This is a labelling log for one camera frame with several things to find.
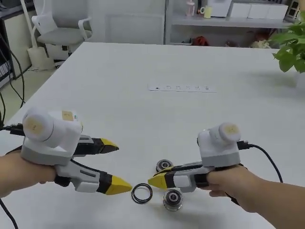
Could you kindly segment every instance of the shelf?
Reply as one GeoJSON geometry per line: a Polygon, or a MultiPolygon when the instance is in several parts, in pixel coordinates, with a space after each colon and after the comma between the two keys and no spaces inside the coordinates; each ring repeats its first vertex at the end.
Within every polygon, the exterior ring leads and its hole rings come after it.
{"type": "Polygon", "coordinates": [[[194,26],[221,26],[221,27],[244,27],[244,28],[274,28],[284,29],[292,23],[274,19],[251,19],[251,18],[203,18],[202,15],[183,16],[173,15],[172,25],[194,26]]]}

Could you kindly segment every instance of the hand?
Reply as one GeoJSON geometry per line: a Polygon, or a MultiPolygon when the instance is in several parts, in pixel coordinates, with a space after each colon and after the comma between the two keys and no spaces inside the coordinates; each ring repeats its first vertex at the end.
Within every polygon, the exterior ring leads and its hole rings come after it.
{"type": "Polygon", "coordinates": [[[239,205],[248,212],[255,212],[255,195],[260,191],[264,180],[242,166],[228,170],[211,172],[207,176],[211,197],[227,197],[226,193],[237,199],[239,205]]]}
{"type": "Polygon", "coordinates": [[[1,158],[4,164],[4,174],[7,180],[7,194],[12,191],[44,184],[55,179],[54,167],[36,165],[21,158],[20,151],[5,155],[1,158]]]}

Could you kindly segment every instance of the white box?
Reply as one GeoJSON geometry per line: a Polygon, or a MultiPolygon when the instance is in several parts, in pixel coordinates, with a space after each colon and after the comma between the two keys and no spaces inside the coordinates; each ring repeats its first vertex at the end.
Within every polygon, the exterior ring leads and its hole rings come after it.
{"type": "Polygon", "coordinates": [[[249,3],[233,3],[231,10],[231,18],[247,18],[250,12],[251,4],[249,3]]]}
{"type": "Polygon", "coordinates": [[[285,17],[287,8],[288,8],[288,6],[286,6],[286,5],[271,4],[266,18],[283,20],[285,17]]]}
{"type": "Polygon", "coordinates": [[[248,18],[265,19],[269,8],[270,4],[252,3],[248,18]]]}

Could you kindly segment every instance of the white table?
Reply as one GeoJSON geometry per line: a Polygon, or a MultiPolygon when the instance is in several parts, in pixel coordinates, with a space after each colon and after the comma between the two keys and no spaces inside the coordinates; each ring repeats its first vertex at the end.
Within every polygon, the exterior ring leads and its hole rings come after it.
{"type": "MultiPolygon", "coordinates": [[[[239,125],[243,139],[265,148],[285,182],[305,186],[305,100],[290,87],[293,71],[280,72],[272,50],[84,43],[14,115],[19,122],[32,106],[73,109],[84,134],[105,137],[119,151],[79,159],[131,184],[147,182],[156,162],[176,165],[200,160],[199,131],[224,121],[239,125]],[[199,84],[217,93],[152,92],[149,83],[199,84]]],[[[22,138],[0,132],[1,153],[22,138]]],[[[262,152],[241,151],[254,173],[277,181],[262,152]]],[[[84,194],[53,183],[17,191],[4,202],[21,229],[271,229],[256,214],[228,198],[197,190],[184,195],[183,208],[167,211],[154,189],[146,205],[129,193],[84,194]]],[[[1,228],[12,228],[0,211],[1,228]]]]}

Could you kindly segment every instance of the o-ring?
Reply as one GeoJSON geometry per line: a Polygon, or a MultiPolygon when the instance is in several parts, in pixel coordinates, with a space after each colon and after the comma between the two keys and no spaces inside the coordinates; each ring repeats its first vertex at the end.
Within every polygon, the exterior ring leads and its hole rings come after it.
{"type": "Polygon", "coordinates": [[[148,201],[150,201],[153,197],[153,189],[152,187],[150,187],[150,185],[145,184],[145,183],[140,183],[138,185],[136,185],[133,189],[132,189],[132,200],[137,203],[137,204],[146,204],[148,201]],[[136,189],[138,189],[139,187],[146,187],[149,190],[149,197],[147,199],[139,199],[136,197],[135,195],[135,191],[136,189]]]}

